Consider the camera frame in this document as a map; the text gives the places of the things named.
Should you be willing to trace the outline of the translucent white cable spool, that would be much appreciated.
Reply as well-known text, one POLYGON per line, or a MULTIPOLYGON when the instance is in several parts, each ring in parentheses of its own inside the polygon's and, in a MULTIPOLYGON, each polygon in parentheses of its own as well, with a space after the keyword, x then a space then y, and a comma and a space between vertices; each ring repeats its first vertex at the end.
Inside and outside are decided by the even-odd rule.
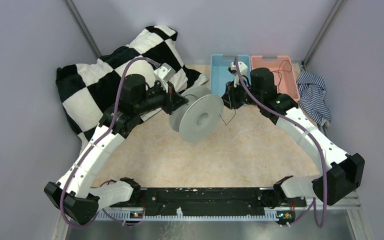
POLYGON ((191 87, 181 95, 188 103, 169 116, 169 125, 184 141, 199 141, 209 135, 221 120, 223 100, 203 85, 191 87))

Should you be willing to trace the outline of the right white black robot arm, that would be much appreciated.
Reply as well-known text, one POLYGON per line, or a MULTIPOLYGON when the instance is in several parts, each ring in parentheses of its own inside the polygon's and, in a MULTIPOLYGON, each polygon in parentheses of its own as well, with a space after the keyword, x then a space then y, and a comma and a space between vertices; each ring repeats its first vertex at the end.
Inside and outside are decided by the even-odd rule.
POLYGON ((234 80, 226 83, 224 105, 232 110, 243 105, 257 106, 264 117, 295 140, 320 171, 320 176, 287 176, 279 180, 273 192, 277 205, 287 206, 297 197, 312 197, 332 206, 361 185, 364 158, 347 153, 314 126, 291 96, 278 92, 269 69, 253 69, 251 80, 240 76, 234 66, 228 71, 234 80))

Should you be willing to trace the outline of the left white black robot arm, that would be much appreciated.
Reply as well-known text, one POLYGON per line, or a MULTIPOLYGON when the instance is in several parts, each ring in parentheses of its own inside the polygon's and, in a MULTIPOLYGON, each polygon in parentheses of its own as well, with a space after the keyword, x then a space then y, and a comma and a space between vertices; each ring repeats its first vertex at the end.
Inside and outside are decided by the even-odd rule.
POLYGON ((121 77, 115 103, 105 111, 87 147, 65 175, 44 188, 69 226, 85 228, 107 207, 121 202, 134 207, 140 202, 141 186, 132 178, 123 177, 100 187, 92 184, 112 152, 144 122, 143 114, 161 109, 171 115, 187 103, 171 82, 157 79, 148 87, 139 74, 121 77))

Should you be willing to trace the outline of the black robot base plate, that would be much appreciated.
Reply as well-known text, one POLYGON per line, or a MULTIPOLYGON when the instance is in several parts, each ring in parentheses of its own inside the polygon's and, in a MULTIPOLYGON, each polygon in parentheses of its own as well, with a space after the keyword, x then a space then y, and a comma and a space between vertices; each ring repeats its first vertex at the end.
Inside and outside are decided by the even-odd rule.
POLYGON ((142 188, 132 200, 114 208, 140 208, 145 216, 187 217, 263 216, 275 208, 306 207, 304 198, 280 197, 271 187, 142 188))

